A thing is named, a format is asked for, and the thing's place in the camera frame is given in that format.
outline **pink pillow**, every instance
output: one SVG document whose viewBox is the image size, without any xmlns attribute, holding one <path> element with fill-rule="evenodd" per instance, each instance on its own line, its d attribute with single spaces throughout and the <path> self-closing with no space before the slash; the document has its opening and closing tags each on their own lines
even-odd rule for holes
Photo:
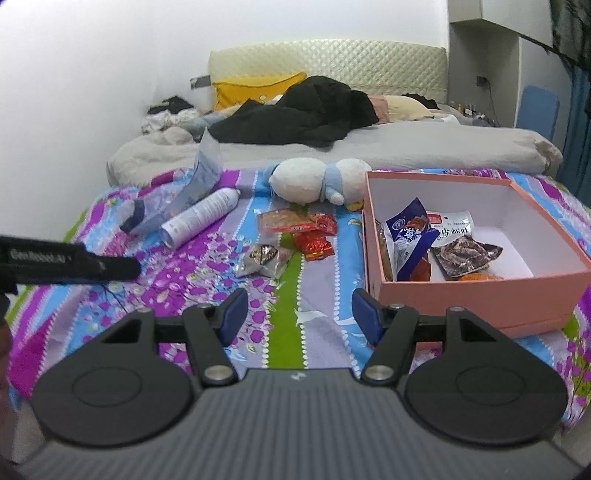
<svg viewBox="0 0 591 480">
<path fill-rule="evenodd" d="M 375 114 L 378 117 L 379 124 L 390 123 L 390 115 L 388 113 L 388 102 L 383 95 L 368 95 L 369 101 L 374 106 Z"/>
</svg>

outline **yellow pillow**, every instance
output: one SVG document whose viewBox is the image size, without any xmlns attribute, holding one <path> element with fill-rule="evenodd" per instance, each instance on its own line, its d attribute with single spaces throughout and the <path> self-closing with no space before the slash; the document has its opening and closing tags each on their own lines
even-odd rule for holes
<svg viewBox="0 0 591 480">
<path fill-rule="evenodd" d="M 304 72 L 289 76 L 273 77 L 229 77 L 213 82 L 217 103 L 215 110 L 222 110 L 248 99 L 265 103 L 277 95 L 284 94 L 289 87 L 306 78 Z"/>
<path fill-rule="evenodd" d="M 429 109 L 414 98 L 395 95 L 384 95 L 384 98 L 388 102 L 388 115 L 391 122 L 433 118 Z"/>
</svg>

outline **curtain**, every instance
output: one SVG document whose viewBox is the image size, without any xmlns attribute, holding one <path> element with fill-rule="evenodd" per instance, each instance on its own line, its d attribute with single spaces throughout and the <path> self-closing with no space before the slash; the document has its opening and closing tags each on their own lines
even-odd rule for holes
<svg viewBox="0 0 591 480">
<path fill-rule="evenodd" d="M 554 48 L 591 71 L 591 2 L 550 0 Z"/>
<path fill-rule="evenodd" d="M 587 206 L 591 206 L 591 122 L 585 106 L 590 86 L 587 73 L 575 68 L 564 160 L 556 175 Z"/>
<path fill-rule="evenodd" d="M 574 65 L 564 161 L 556 179 L 591 206 L 591 1 L 550 0 L 554 49 Z"/>
</svg>

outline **blue curtain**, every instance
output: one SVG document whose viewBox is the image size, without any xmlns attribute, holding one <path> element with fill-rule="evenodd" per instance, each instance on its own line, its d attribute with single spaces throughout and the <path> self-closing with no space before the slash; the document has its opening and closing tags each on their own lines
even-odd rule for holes
<svg viewBox="0 0 591 480">
<path fill-rule="evenodd" d="M 556 180 L 587 206 L 591 206 L 591 123 L 585 112 L 589 88 L 587 73 L 575 68 L 564 161 L 556 175 Z"/>
</svg>

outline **bed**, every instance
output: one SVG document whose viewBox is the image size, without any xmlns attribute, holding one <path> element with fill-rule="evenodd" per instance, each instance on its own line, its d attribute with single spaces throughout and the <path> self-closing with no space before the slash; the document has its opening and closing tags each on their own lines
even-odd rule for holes
<svg viewBox="0 0 591 480">
<path fill-rule="evenodd" d="M 272 74 L 275 70 L 266 69 L 284 71 L 281 62 L 286 61 L 297 69 L 312 71 L 313 66 L 313 73 L 332 76 L 369 92 L 413 90 L 444 102 L 445 51 L 392 44 L 350 40 L 241 47 L 213 52 L 210 70 L 212 78 Z M 367 64 L 357 62 L 359 74 L 342 70 L 341 61 L 353 64 L 355 59 L 364 59 L 363 52 L 367 51 L 383 52 L 383 64 L 379 68 L 371 70 Z M 257 155 L 260 158 L 256 160 L 263 163 L 277 159 L 269 154 Z M 551 178 L 540 175 L 549 167 L 545 161 L 537 171 L 527 172 L 530 174 L 506 173 L 486 164 L 470 168 L 440 167 L 446 168 L 423 172 L 513 179 L 591 254 L 591 212 Z M 515 170 L 519 165 L 509 167 Z M 153 188 L 178 191 L 190 175 L 190 170 L 180 170 L 165 186 Z M 165 248 L 156 233 L 134 238 L 119 230 L 120 208 L 138 196 L 138 186 L 114 187 L 96 199 L 67 240 L 84 242 L 96 253 L 134 255 L 141 262 L 142 274 L 137 282 L 128 284 L 28 288 L 8 316 L 15 338 L 9 370 L 14 399 L 29 398 L 44 371 L 123 318 L 126 312 L 146 305 L 160 316 L 177 314 L 195 303 L 220 303 L 237 287 L 248 291 L 249 312 L 226 353 L 240 375 L 249 367 L 349 367 L 360 373 L 371 354 L 350 307 L 352 291 L 364 286 L 360 214 L 329 204 L 311 205 L 311 211 L 331 213 L 337 218 L 335 255 L 319 262 L 305 262 L 297 254 L 279 282 L 265 277 L 237 279 L 234 267 L 238 258 L 258 238 L 254 212 L 288 204 L 272 196 L 263 182 L 262 170 L 246 168 L 238 161 L 226 165 L 216 188 L 223 186 L 241 190 L 238 207 L 175 252 Z M 276 240 L 291 246 L 286 236 L 277 236 Z M 517 340 L 563 376 L 569 389 L 569 405 L 563 417 L 568 428 L 577 423 L 591 400 L 590 315 L 591 290 L 588 290 L 562 331 Z M 437 354 L 437 351 L 422 352 L 415 357 L 414 365 Z M 160 355 L 188 371 L 184 345 L 162 344 Z"/>
<path fill-rule="evenodd" d="M 378 40 L 266 43 L 213 51 L 209 70 L 212 82 L 306 72 L 334 78 L 369 95 L 418 93 L 440 105 L 447 102 L 447 53 L 440 47 Z M 313 157 L 329 163 L 355 157 L 374 169 L 485 167 L 551 175 L 558 170 L 562 155 L 537 133 L 513 128 L 491 130 L 428 119 L 357 129 L 337 140 L 332 148 L 224 143 L 222 152 L 227 168 L 262 168 L 269 158 Z M 190 138 L 187 142 L 159 132 L 153 135 L 153 145 L 138 137 L 109 160 L 107 172 L 112 186 L 145 185 L 158 173 L 192 166 L 198 145 Z"/>
</svg>

